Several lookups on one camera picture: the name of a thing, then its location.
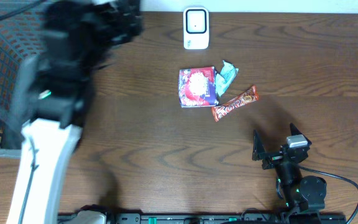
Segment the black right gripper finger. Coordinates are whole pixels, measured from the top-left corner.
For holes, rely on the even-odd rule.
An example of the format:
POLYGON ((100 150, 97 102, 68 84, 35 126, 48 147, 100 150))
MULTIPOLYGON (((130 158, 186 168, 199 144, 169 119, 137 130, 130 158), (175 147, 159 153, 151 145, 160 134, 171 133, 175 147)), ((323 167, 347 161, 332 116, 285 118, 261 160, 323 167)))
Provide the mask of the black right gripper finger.
MULTIPOLYGON (((290 123, 290 132, 291 132, 291 135, 297 135, 297 134, 302 134, 299 129, 293 124, 293 123, 290 123)), ((308 140, 308 146, 311 145, 311 141, 304 135, 304 137, 308 140)))
POLYGON ((252 151, 252 160, 259 161, 265 158, 265 148, 256 129, 253 130, 253 137, 254 137, 254 146, 252 151))

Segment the orange chocolate bar wrapper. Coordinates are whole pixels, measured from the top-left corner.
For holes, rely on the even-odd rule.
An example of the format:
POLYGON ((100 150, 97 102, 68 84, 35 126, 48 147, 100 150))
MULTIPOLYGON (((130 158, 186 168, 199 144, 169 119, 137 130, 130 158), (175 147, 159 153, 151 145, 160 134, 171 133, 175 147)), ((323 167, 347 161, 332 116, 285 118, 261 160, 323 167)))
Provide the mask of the orange chocolate bar wrapper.
POLYGON ((238 95, 237 97, 229 100, 228 102, 214 106, 211 108, 211 112, 215 122, 218 122, 221 118, 226 116, 232 110, 245 106, 249 103, 253 103, 259 99, 259 94, 257 93, 257 87, 252 85, 247 91, 238 95))

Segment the teal snack packet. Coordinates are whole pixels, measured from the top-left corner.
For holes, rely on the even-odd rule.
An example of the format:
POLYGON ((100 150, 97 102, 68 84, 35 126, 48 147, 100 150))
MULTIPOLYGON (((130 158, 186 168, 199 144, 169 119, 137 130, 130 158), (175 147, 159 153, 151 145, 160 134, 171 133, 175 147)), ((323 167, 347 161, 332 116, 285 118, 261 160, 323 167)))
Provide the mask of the teal snack packet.
POLYGON ((216 93, 219 97, 226 92, 231 83, 237 76, 239 69, 233 64, 223 60, 223 67, 219 73, 216 74, 216 93))

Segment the purple red snack packet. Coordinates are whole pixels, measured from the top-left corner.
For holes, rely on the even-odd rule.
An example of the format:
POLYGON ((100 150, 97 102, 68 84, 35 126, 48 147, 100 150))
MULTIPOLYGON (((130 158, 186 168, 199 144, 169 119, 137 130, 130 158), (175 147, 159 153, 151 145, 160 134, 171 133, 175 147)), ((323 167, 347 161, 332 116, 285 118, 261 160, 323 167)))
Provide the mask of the purple red snack packet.
POLYGON ((182 69, 178 75, 178 97, 182 108, 218 105, 214 67, 182 69))

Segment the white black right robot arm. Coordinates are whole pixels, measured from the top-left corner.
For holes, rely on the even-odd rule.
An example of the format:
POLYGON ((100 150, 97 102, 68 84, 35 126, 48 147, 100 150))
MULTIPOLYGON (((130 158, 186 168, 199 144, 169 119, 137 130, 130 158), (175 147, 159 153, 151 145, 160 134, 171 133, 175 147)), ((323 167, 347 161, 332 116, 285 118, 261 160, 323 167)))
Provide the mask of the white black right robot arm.
POLYGON ((326 181, 301 173, 300 163, 308 158, 312 142, 290 124, 291 135, 276 152, 267 152, 257 131, 253 132, 253 161, 261 161, 263 170, 275 169, 277 183, 288 208, 296 213, 317 212, 325 207, 326 181))

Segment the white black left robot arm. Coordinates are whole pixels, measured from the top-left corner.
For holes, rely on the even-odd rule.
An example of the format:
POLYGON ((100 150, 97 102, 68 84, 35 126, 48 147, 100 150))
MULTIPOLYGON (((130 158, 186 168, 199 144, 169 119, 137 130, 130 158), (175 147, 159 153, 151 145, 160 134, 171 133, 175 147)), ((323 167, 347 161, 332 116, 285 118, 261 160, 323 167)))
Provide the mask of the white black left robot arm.
POLYGON ((142 32, 139 1, 59 1, 45 10, 45 51, 25 59, 11 106, 23 141, 8 223, 56 223, 63 181, 110 49, 142 32))

